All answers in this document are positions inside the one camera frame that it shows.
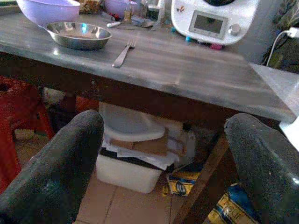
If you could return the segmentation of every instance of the tiled floor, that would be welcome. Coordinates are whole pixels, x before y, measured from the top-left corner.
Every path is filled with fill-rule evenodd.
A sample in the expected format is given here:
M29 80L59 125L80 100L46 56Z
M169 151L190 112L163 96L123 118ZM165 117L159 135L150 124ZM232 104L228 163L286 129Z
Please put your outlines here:
M22 166L48 142L33 131L16 131L16 150ZM153 192L142 194L103 183L93 173L80 206L76 224L169 224L185 198L162 196L164 177Z

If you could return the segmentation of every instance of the white cable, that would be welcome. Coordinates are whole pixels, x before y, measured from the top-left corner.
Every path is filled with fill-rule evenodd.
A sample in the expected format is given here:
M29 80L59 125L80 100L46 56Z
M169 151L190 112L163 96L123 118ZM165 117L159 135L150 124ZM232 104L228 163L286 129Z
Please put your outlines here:
M274 49L275 49L276 42L278 41L279 37L280 37L282 34L287 34L287 33L289 33L288 30L282 31L282 32L276 37L276 39L275 39L275 41L274 41L274 43L273 43L272 50L271 50L271 53L270 53L270 55L269 55L269 58L268 58L266 67L268 67L268 65L269 65L270 59L271 59L272 54L273 54L273 51L274 51Z

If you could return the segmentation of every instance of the white lid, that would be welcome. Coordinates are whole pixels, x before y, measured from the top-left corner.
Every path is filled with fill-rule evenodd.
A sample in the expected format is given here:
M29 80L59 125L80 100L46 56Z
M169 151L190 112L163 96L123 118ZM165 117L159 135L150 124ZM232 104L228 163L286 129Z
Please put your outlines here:
M164 136L165 128L148 114L100 102L104 133L120 141L147 141Z

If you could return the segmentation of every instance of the fork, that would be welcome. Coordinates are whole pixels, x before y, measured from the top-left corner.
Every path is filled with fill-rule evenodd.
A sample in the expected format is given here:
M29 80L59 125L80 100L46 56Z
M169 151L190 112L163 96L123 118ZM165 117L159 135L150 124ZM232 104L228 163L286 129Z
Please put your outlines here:
M134 49L136 46L136 41L129 40L126 48L121 52L121 54L116 58L114 63L112 64L112 67L119 68L123 64L123 61L125 60L125 57L127 55L127 52L129 49Z

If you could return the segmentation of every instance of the red plastic stool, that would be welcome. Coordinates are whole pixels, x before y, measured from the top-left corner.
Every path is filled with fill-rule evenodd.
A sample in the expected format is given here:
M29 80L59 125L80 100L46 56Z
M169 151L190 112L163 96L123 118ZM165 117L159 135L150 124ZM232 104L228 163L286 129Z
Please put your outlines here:
M42 129L49 139L55 134L38 90L0 76L0 193L21 170L14 147L17 128Z

